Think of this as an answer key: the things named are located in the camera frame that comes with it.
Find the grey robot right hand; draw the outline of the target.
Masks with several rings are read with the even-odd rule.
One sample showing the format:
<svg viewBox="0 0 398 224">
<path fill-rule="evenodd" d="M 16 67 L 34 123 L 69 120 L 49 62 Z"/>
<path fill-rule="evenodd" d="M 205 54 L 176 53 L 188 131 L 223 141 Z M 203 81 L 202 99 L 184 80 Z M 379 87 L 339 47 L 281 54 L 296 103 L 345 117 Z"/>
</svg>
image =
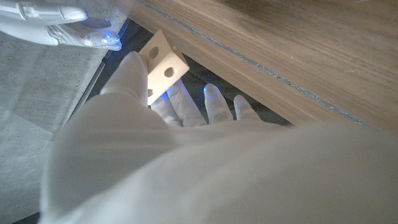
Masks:
<svg viewBox="0 0 398 224">
<path fill-rule="evenodd" d="M 1 32 L 43 45 L 118 51 L 120 36 L 108 19 L 90 17 L 78 6 L 47 1 L 1 1 Z"/>
</svg>

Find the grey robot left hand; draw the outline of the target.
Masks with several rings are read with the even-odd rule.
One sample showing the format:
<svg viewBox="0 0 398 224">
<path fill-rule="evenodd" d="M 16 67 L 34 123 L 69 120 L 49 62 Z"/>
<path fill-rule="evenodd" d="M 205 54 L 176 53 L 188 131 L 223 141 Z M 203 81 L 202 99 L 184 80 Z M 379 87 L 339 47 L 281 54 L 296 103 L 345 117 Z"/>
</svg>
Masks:
<svg viewBox="0 0 398 224">
<path fill-rule="evenodd" d="M 49 149 L 41 223 L 396 223 L 397 138 L 357 125 L 283 127 L 182 82 L 147 105 L 124 57 Z"/>
</svg>

